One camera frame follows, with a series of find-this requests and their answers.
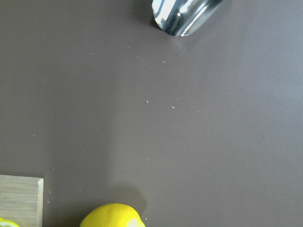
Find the yellow lemon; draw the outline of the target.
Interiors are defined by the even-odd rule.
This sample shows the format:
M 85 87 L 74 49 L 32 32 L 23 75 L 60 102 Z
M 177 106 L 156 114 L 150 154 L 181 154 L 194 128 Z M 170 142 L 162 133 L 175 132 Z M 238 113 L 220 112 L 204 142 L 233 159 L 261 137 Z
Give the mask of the yellow lemon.
M 144 227 L 138 212 L 131 206 L 111 203 L 95 208 L 80 227 Z

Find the wooden cutting board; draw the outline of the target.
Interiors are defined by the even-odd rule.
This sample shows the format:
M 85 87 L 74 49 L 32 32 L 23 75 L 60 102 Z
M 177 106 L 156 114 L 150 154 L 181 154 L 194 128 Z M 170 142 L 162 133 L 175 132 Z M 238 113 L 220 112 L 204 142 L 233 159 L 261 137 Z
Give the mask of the wooden cutting board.
M 43 178 L 1 175 L 0 217 L 20 227 L 41 227 L 43 196 Z

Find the silver metal scoop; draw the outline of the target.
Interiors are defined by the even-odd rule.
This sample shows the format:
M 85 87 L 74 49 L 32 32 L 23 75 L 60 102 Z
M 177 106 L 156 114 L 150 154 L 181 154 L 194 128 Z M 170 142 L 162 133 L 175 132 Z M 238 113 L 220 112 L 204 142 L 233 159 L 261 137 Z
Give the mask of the silver metal scoop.
M 198 30 L 216 12 L 222 0 L 153 0 L 151 8 L 157 26 L 175 37 Z

